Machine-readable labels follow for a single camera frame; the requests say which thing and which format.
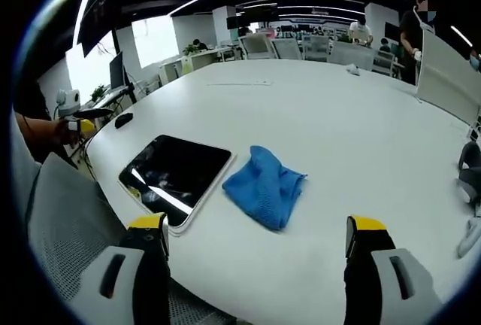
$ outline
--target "blue cloth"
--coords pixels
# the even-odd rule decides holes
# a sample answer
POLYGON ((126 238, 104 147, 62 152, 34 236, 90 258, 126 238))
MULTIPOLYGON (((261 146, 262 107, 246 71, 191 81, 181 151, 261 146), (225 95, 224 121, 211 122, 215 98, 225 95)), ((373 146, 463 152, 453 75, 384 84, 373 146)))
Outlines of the blue cloth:
POLYGON ((279 230, 286 227, 306 176, 283 167, 269 150, 252 146, 249 162, 222 188, 251 218, 279 230))

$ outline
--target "tablet screen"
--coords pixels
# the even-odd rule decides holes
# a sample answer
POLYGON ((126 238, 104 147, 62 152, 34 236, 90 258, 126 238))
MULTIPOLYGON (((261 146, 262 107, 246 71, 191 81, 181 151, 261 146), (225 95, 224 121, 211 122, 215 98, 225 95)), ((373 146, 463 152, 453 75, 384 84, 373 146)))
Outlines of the tablet screen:
POLYGON ((180 226, 193 211, 231 152, 160 135, 120 173, 120 182, 153 213, 180 226))

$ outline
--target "white table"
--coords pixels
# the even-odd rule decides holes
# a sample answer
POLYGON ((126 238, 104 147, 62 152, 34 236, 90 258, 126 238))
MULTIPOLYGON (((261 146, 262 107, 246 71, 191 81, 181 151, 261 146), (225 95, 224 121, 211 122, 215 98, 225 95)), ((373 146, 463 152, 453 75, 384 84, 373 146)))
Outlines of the white table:
POLYGON ((144 214, 117 181, 161 134, 228 148, 226 176, 269 148, 308 173, 281 233, 260 226, 219 187, 181 237, 171 237, 172 276, 210 304, 255 324, 343 322, 346 217, 382 221, 434 277, 445 301, 473 262, 455 247, 472 215, 455 191, 467 126, 416 100, 410 86, 339 65, 282 59, 209 65, 133 105, 88 154, 109 203, 127 224, 144 214), (270 86, 255 84, 270 81, 270 86))

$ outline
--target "tablet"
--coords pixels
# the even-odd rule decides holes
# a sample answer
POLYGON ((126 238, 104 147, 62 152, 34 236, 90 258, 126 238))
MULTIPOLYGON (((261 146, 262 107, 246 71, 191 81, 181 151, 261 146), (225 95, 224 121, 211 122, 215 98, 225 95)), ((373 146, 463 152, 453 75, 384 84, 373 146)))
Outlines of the tablet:
POLYGON ((150 212, 184 227, 231 162, 231 152, 160 135, 120 173, 119 181, 150 212))

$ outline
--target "blue towel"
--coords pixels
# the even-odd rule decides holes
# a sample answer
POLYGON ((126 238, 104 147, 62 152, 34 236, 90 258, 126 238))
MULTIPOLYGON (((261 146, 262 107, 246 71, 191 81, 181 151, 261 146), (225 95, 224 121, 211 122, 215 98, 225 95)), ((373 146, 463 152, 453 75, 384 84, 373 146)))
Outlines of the blue towel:
POLYGON ((283 167, 269 150, 252 146, 249 162, 222 188, 251 218, 279 230, 286 227, 306 176, 283 167))

